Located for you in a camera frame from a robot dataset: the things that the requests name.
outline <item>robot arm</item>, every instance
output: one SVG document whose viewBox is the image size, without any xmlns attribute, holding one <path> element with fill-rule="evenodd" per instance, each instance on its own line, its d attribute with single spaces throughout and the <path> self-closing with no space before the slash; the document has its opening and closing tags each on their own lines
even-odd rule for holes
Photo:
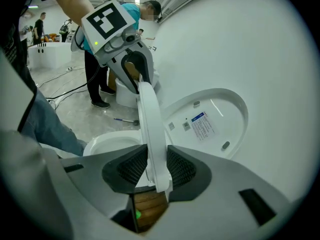
<svg viewBox="0 0 320 240">
<path fill-rule="evenodd" d="M 82 28 L 77 29 L 71 50 L 84 50 L 86 38 L 99 65 L 110 67 L 131 92 L 138 94 L 137 83 L 126 65 L 133 64 L 143 81 L 150 84 L 154 67 L 152 54 L 141 42 L 141 37 L 132 26 L 134 23 L 135 20 L 117 1 L 105 2 L 82 19 Z"/>
</svg>

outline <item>white toilet lid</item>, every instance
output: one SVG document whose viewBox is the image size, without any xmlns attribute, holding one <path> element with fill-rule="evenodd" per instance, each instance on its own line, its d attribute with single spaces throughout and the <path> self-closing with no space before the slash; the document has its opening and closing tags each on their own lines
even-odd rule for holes
<svg viewBox="0 0 320 240">
<path fill-rule="evenodd" d="M 148 158 L 151 162 L 152 180 L 157 192 L 169 188 L 167 169 L 167 144 L 158 99 L 154 89 L 148 82 L 139 82 L 139 98 L 137 101 L 142 143 L 147 144 Z"/>
</svg>

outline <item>wall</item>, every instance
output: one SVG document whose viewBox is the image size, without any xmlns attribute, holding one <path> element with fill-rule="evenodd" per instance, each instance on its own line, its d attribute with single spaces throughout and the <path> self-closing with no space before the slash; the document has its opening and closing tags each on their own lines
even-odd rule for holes
<svg viewBox="0 0 320 240">
<path fill-rule="evenodd" d="M 146 46 L 152 46 L 154 41 L 153 40 L 147 40 L 145 38 L 154 38 L 157 35 L 159 24 L 154 21 L 146 21 L 143 19 L 139 20 L 139 29 L 143 29 L 144 32 L 142 34 L 142 41 Z"/>
<path fill-rule="evenodd" d="M 38 9 L 33 11 L 35 16 L 27 21 L 27 25 L 35 26 L 36 21 L 40 18 L 42 12 L 46 13 L 43 21 L 43 28 L 45 34 L 56 33 L 59 34 L 61 26 L 64 24 L 69 17 L 62 11 L 59 5 L 46 7 L 44 9 Z"/>
<path fill-rule="evenodd" d="M 160 25 L 153 43 L 164 108 L 226 88 L 249 114 L 233 160 L 284 193 L 304 195 L 319 164 L 319 54 L 287 0 L 194 0 Z"/>
</svg>

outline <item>blue shirt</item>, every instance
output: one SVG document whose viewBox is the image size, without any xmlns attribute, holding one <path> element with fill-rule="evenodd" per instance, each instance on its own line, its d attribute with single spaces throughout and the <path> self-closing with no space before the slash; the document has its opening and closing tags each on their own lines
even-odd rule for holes
<svg viewBox="0 0 320 240">
<path fill-rule="evenodd" d="M 140 8 L 134 3 L 124 3 L 122 4 L 124 9 L 131 15 L 135 20 L 135 23 L 132 25 L 135 30 L 139 29 L 139 19 L 140 19 Z M 83 47 L 86 51 L 93 55 L 93 52 L 90 49 L 89 43 L 86 38 L 84 38 Z"/>
</svg>

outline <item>sneaker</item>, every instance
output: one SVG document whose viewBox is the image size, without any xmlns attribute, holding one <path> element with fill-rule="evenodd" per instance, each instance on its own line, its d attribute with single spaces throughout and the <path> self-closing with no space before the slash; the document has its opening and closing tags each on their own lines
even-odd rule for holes
<svg viewBox="0 0 320 240">
<path fill-rule="evenodd" d="M 105 94 L 109 94 L 109 95 L 115 95 L 115 93 L 116 93 L 114 90 L 112 90 L 108 86 L 107 86 L 107 89 L 100 89 L 100 92 L 105 93 Z"/>
<path fill-rule="evenodd" d="M 91 105 L 93 107 L 97 107 L 97 108 L 100 108 L 100 109 L 108 109 L 108 108 L 110 108 L 110 104 L 107 103 L 107 102 L 104 102 L 104 101 L 98 101 L 98 102 L 91 101 Z"/>
</svg>

